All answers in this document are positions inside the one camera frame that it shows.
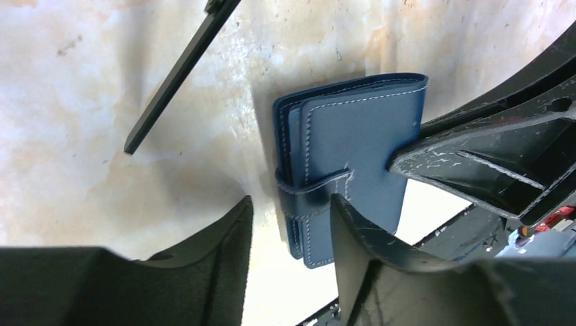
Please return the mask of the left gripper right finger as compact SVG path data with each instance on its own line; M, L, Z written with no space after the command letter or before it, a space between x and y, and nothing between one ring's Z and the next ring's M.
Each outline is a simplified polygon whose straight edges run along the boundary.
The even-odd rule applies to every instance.
M574 325L575 260L458 263L398 239L343 196L330 202L344 325Z

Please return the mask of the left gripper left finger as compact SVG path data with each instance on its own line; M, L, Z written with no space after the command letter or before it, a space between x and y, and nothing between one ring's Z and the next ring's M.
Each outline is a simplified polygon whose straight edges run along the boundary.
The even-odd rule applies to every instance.
M102 247L1 249L2 325L239 325L253 203L146 260Z

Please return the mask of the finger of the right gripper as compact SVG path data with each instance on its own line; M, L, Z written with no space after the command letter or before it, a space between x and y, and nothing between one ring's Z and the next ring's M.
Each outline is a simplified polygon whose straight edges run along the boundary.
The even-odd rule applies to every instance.
M575 80L512 107L472 105L431 120L389 170L535 225L575 203Z
M469 122L490 117L551 92L563 96L575 92L575 24L517 73L443 116L422 125L425 139Z

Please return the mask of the dark blue card holder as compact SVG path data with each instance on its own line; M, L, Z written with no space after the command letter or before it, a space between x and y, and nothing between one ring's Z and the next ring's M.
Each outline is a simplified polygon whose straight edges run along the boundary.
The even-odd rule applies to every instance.
M428 81L420 73L385 73L274 101L275 177L289 250L307 268L334 260L333 194L380 228L397 231L407 180L387 165L419 136Z

